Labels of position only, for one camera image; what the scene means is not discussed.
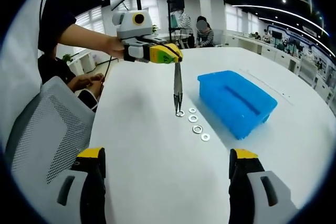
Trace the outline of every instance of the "window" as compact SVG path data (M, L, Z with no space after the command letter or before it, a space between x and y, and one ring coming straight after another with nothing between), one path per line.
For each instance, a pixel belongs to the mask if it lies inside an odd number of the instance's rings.
M142 9L146 9L149 12L149 15L152 19L153 25L157 25L160 29L160 17L159 17L159 8L157 0L141 0ZM125 0L124 3L118 6L118 10L125 12L128 10L137 10L137 0Z
M88 12L85 12L76 17L76 25L84 27L86 29L96 31L104 34L104 23L101 14L101 7L96 7ZM74 47L74 53L77 54L83 51L85 48Z
M251 14L251 13L248 13L247 14L247 17L248 17L248 33L255 33L256 31L257 32L260 32L259 31L259 19L257 16Z
M225 5L226 29L243 32L243 11L240 8Z

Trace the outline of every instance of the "ceiling light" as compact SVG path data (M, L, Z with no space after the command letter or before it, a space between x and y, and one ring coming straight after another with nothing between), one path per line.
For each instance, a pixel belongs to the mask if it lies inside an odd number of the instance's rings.
M259 5L233 5L232 7L254 7L254 8L264 8L264 9L269 9L269 10L277 10L279 12L282 12L282 13L287 13L287 14L290 14L290 15L293 15L293 16L296 16L298 18L301 18L309 23L311 23L312 25L316 26L317 28L319 28L320 30L322 30L325 34L327 34L329 36L329 34L327 33L326 30L324 30L322 27L320 27L319 25L315 24L314 22L304 18L304 17L301 17L300 15L297 15L295 13L291 13L291 12L288 12L286 10L281 10L281 9L276 9L276 8L272 8L272 7L267 7L267 6L259 6Z
M284 23L281 23L281 22L278 22L278 21L275 21L275 20L267 19L267 18L259 18L259 19L261 19L261 20L267 20L267 21L270 21L270 22L279 23L279 24L281 24L281 25L283 25L283 26L288 26L289 28L292 28L292 29L294 29L294 30L296 30L296 31L299 31L299 32L303 33L304 35L306 35L307 37L309 37L309 38L315 40L316 42L320 43L320 45L323 46L329 53L331 53L334 57L336 57L335 54L334 54L328 47L326 47L324 44L322 44L320 41L318 41L317 39L315 39L315 38L314 38L313 36L311 36L310 34L307 34L307 33L305 33L304 31L301 31L300 29L298 29L298 28L296 28L296 27L293 27L293 26L290 26L290 25L287 25L287 24L284 24Z

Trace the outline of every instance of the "person's arm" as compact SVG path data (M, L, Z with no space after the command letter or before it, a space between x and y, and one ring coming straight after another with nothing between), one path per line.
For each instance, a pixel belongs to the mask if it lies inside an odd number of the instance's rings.
M179 23L179 28L186 28L188 27L188 23L190 22L190 18L187 14L182 14L181 21Z
M111 56L123 58L124 46L117 37L97 33L76 24L69 26L61 34L58 42L67 46L102 51Z
M213 43L213 41L214 41L214 31L212 31L212 29L211 29L208 33L208 37L206 38L206 41L202 42L200 44L200 47L205 47L205 46L211 45Z
M71 81L67 83L69 89L72 92L85 89L88 85L92 84L92 76L89 74L81 74L80 76L74 77Z
M197 46L198 46L199 43L200 43L200 39L201 39L201 37L200 37L200 31L197 30L197 36L196 36L196 45L197 45Z
M75 22L75 17L66 10L61 0L46 0L40 22L38 48L48 52L61 43L123 57L124 47L117 37L87 30Z

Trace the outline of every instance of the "office room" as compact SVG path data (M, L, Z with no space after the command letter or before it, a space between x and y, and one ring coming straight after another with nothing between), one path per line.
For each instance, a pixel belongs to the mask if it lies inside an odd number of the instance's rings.
M10 222L330 217L328 0L13 2L0 55L4 215L22 213Z

